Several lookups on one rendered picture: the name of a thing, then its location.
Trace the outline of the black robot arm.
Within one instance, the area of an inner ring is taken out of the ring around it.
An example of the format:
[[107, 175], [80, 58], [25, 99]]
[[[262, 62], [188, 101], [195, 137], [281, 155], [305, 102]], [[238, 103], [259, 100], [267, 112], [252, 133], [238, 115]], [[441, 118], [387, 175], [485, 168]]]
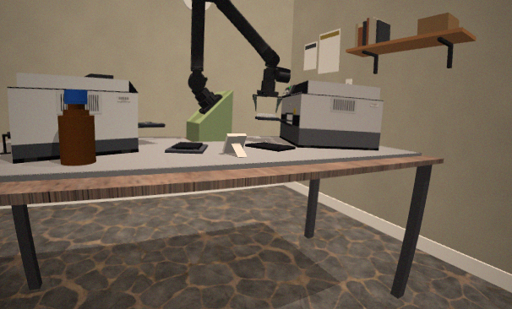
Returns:
[[[191, 26], [191, 71], [188, 86], [195, 94], [195, 99], [201, 106], [199, 112], [205, 114], [220, 99], [222, 95], [214, 95], [205, 87], [204, 71], [204, 16], [205, 2], [215, 3], [216, 7], [232, 22], [240, 33], [253, 46], [261, 58], [265, 61], [263, 80], [275, 80], [276, 82], [289, 83], [291, 70], [277, 67], [280, 57], [267, 44], [254, 27], [244, 18], [231, 0], [192, 0], [192, 26]], [[278, 68], [278, 69], [277, 69]], [[205, 88], [204, 88], [205, 87]], [[203, 91], [204, 88], [204, 91]]]

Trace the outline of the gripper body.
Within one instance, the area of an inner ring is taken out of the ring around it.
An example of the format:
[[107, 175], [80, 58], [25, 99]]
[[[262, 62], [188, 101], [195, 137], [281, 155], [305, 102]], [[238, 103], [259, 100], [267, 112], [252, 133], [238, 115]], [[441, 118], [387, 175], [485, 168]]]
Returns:
[[[275, 81], [268, 79], [263, 80], [263, 86], [262, 90], [257, 90], [257, 96], [263, 96], [263, 97], [277, 97], [282, 98], [282, 96], [278, 96], [279, 92], [274, 92], [275, 87]], [[263, 93], [263, 94], [262, 94]]]

